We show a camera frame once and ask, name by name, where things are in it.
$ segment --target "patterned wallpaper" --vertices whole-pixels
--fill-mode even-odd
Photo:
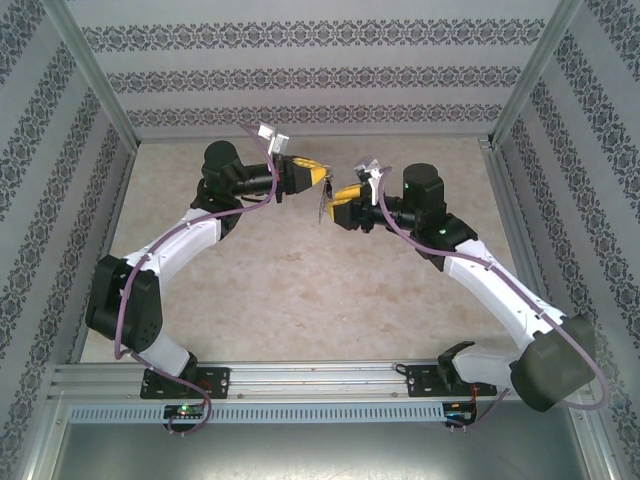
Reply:
[[[502,145],[549,296],[596,327],[623,478],[640,478],[639,32],[632,1],[584,2]]]
[[[69,360],[130,151],[37,0],[0,2],[0,478]]]
[[[489,133],[556,4],[69,2],[143,140]]]

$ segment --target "robotic arm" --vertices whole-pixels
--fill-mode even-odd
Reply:
[[[335,194],[329,205],[331,218],[347,230],[360,228],[368,233],[376,224],[391,230],[379,202],[383,169],[376,160],[366,159],[355,171],[360,183]],[[403,180],[402,197],[383,197],[392,220],[410,231],[419,245],[452,252],[441,256],[418,251],[467,287],[504,325],[516,345],[508,351],[470,341],[455,345],[438,357],[443,383],[449,388],[460,382],[481,382],[515,389],[527,405],[543,412],[593,380],[593,369],[541,315],[560,326],[591,358],[595,353],[592,324],[579,315],[568,318],[528,290],[491,255],[474,230],[447,213],[444,183],[434,166],[411,165],[404,170]]]
[[[313,160],[283,155],[288,137],[272,127],[261,125],[258,135],[269,141],[268,154],[276,169],[278,203],[282,202],[283,194],[307,190],[327,174],[326,168]],[[125,284],[135,265],[145,257],[146,262],[133,280],[127,301],[122,344],[154,367],[189,381],[195,375],[197,359],[163,328],[162,295],[181,268],[233,230],[241,214],[194,220],[239,209],[242,203],[238,196],[266,194],[273,182],[268,164],[243,165],[235,147],[226,141],[212,143],[206,149],[202,175],[191,208],[167,233],[124,258],[108,255],[100,260],[86,316],[89,328],[114,340]],[[182,230],[171,233],[185,224]],[[161,239],[164,239],[162,244],[150,253],[152,245]]]

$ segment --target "beige floor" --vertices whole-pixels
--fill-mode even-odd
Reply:
[[[249,139],[234,140],[245,163],[260,162]],[[176,222],[195,194],[207,144],[143,145],[112,253],[138,250]],[[436,165],[449,210],[475,228],[513,271],[476,139],[308,137],[288,153],[334,166],[336,187],[372,154],[402,170]],[[462,340],[509,346],[502,326],[462,286],[386,232],[347,232],[325,216],[319,187],[245,214],[221,243],[174,277],[163,298],[169,333],[200,360],[434,358]],[[91,332],[83,361],[112,361],[112,343]]]

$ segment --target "enclosure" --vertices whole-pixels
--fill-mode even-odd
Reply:
[[[3,1],[0,478],[640,478],[638,8]],[[447,433],[446,399],[409,398],[395,365],[511,336],[397,235],[319,215],[319,184],[244,213],[163,292],[166,331],[232,372],[212,425],[170,438],[144,369],[85,325],[94,269],[181,218],[212,142],[261,163],[239,128],[260,122],[334,191],[368,155],[390,195],[436,166],[502,265],[593,324],[609,405],[542,415],[511,394]]]

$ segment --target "black mounting bracket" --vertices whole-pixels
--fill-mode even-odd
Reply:
[[[229,368],[197,367],[195,378],[189,379],[189,382],[204,389],[212,400],[224,400],[229,392],[230,377],[231,369]],[[202,399],[202,395],[146,369],[142,377],[140,398],[144,400]]]
[[[438,373],[438,364],[431,365],[396,365],[396,372],[407,379],[407,393],[411,398],[428,397],[467,397],[472,395],[472,387],[476,386],[479,397],[494,397],[498,389],[486,383],[470,384],[465,382],[447,386]]]

